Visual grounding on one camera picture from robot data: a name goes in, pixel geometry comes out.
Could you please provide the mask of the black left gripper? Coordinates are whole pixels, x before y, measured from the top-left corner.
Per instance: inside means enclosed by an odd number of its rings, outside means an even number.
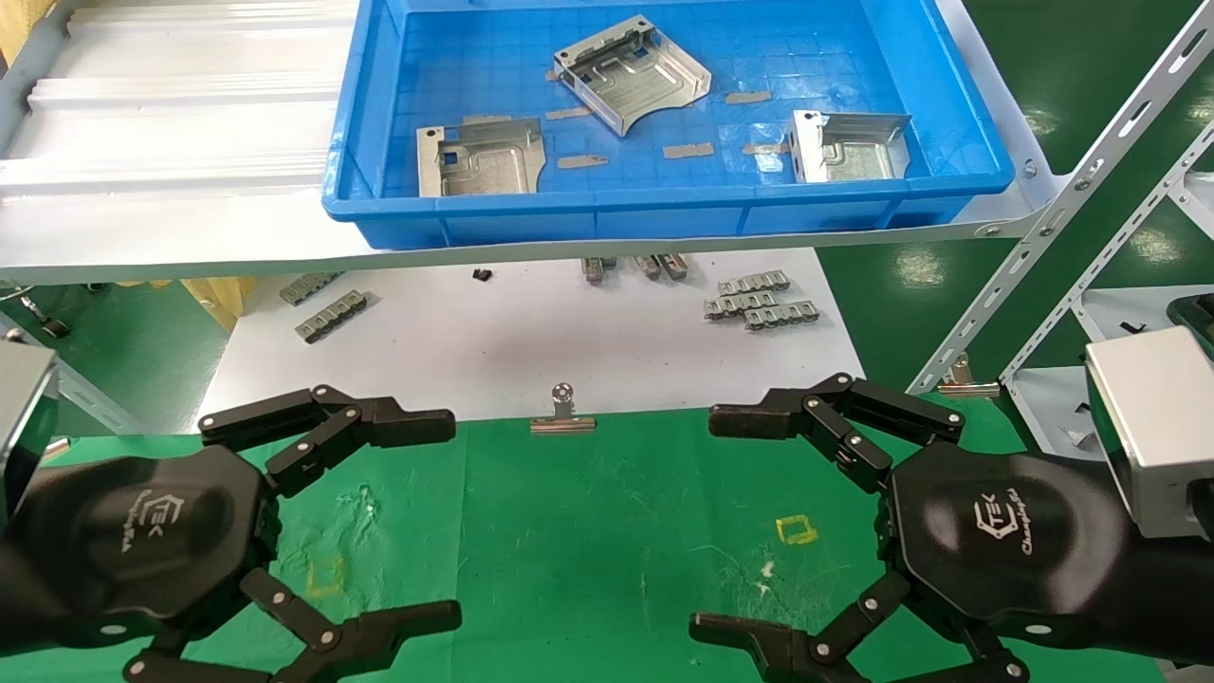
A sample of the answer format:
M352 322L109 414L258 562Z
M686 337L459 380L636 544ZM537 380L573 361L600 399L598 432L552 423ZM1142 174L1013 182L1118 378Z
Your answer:
M42 467L28 489L28 647L157 636L125 665L126 682L339 682L461 626L459 601L330 622L266 571L280 528L276 484L227 446ZM250 603L304 644L290 664L263 672L182 656L187 639Z

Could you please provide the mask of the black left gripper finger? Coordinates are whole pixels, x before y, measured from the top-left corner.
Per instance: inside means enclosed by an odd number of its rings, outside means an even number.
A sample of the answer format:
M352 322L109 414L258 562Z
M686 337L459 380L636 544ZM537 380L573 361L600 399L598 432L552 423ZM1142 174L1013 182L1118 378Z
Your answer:
M277 496L290 499L361 446L450 442L456 419L447 408L405 411L393 397L354 398L317 385L204 415L198 427L204 445L233 453L289 438L290 444L266 462L266 479Z

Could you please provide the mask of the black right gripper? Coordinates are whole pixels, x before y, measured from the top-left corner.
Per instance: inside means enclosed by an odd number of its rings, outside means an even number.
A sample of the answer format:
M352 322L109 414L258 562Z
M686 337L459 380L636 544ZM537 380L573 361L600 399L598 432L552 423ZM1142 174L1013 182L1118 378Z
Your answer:
M925 449L894 467L860 425ZM801 437L864 493L887 480L887 550L904 576L886 573L819 634L698 611L690 638L745 650L764 682L868 682L850 655L908 598L908 609L961 641L971 661L902 682L1028 682L1028 666L994 634L1096 645L1110 631L1105 584L1138 533L1110 468L1040 453L970 453L954 445L964 425L949 408L846 372L811 388L767 389L755 405L710 406L711 436Z

